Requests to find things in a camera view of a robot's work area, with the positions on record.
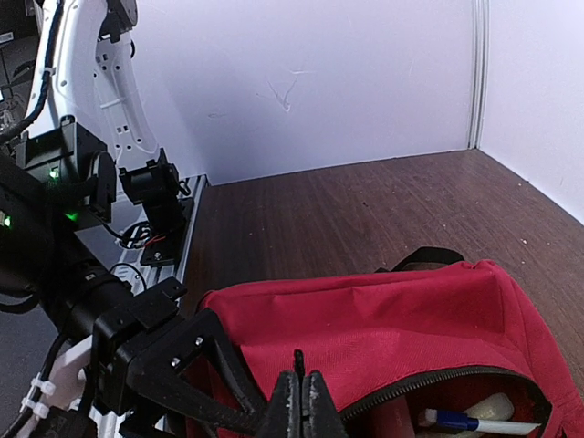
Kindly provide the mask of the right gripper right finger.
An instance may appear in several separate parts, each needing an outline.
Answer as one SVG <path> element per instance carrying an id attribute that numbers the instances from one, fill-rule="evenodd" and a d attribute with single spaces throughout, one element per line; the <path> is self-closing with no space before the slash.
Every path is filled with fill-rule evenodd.
<path id="1" fill-rule="evenodd" d="M 306 438 L 345 438 L 348 434 L 323 375 L 315 370 L 301 385 L 300 431 Z"/>

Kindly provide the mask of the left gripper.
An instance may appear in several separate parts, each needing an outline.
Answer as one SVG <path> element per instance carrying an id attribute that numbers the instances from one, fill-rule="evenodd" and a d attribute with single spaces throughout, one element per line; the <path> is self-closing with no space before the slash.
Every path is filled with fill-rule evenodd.
<path id="1" fill-rule="evenodd" d="M 164 436 L 155 423 L 168 413 L 198 422 L 212 436 L 220 429 L 258 432 L 265 397 L 215 312 L 177 318 L 176 300 L 187 289 L 174 277 L 136 296 L 121 282 L 107 290 L 112 304 L 92 330 L 94 405 L 122 415 L 134 403 L 124 436 Z"/>

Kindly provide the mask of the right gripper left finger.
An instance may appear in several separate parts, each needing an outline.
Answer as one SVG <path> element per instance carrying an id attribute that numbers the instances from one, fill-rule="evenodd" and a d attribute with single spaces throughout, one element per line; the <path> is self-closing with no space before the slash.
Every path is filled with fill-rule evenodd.
<path id="1" fill-rule="evenodd" d="M 282 372 L 276 381 L 266 414 L 259 427 L 260 438 L 299 438 L 301 436 L 300 378 L 294 371 Z"/>

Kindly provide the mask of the white blue pen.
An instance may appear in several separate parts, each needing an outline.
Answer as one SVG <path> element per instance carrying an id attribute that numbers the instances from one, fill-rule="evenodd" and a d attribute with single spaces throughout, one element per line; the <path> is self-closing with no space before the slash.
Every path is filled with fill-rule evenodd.
<path id="1" fill-rule="evenodd" d="M 418 416 L 421 427 L 441 427 L 449 430 L 527 436 L 541 426 L 533 422 L 480 420 L 462 412 L 426 409 Z"/>

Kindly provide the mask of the red backpack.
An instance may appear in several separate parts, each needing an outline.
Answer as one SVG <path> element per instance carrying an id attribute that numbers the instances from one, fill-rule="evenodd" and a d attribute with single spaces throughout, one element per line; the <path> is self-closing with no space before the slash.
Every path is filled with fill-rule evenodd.
<path id="1" fill-rule="evenodd" d="M 208 292 L 200 309 L 216 313 L 265 397 L 301 351 L 354 437 L 400 396 L 417 414 L 463 412 L 498 392 L 537 437 L 583 434 L 583 402 L 548 325 L 489 260 L 245 283 Z"/>

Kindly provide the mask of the yellow highlighter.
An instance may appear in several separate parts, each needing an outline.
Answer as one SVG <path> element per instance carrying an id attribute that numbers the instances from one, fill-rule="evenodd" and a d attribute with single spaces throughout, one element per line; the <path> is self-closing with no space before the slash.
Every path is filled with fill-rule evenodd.
<path id="1" fill-rule="evenodd" d="M 464 411 L 471 418 L 488 421 L 508 421 L 515 407 L 506 394 L 495 393 Z"/>

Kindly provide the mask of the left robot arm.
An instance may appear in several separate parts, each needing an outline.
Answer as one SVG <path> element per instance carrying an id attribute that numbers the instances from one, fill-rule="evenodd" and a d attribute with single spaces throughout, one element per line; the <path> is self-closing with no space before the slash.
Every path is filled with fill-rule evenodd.
<path id="1" fill-rule="evenodd" d="M 144 285 L 105 267 L 78 232 L 108 226 L 118 190 L 140 205 L 152 252 L 179 265 L 193 198 L 154 139 L 131 71 L 133 1 L 40 1 L 42 30 L 26 116 L 1 134 L 5 313 L 42 308 L 57 328 L 8 437 L 97 437 L 91 412 L 124 437 L 158 437 L 174 413 L 210 435 L 258 432 L 266 402 L 219 318 L 179 313 L 174 277 Z"/>

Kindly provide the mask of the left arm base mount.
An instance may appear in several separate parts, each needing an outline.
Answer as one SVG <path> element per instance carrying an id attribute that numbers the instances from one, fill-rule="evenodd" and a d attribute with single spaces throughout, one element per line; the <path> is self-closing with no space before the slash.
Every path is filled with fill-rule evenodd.
<path id="1" fill-rule="evenodd" d="M 157 159 L 135 170 L 120 169 L 124 193 L 146 215 L 151 236 L 143 244 L 143 266 L 170 266 L 180 262 L 194 199 L 191 189 L 180 180 L 176 166 L 164 149 Z"/>

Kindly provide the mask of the left aluminium frame post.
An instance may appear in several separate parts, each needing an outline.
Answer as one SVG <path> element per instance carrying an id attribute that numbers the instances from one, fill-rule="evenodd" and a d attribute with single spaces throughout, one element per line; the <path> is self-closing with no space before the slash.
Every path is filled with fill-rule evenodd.
<path id="1" fill-rule="evenodd" d="M 473 24 L 473 79 L 467 149 L 478 150 L 481 147 L 488 85 L 490 1 L 474 0 L 471 2 L 471 5 Z"/>

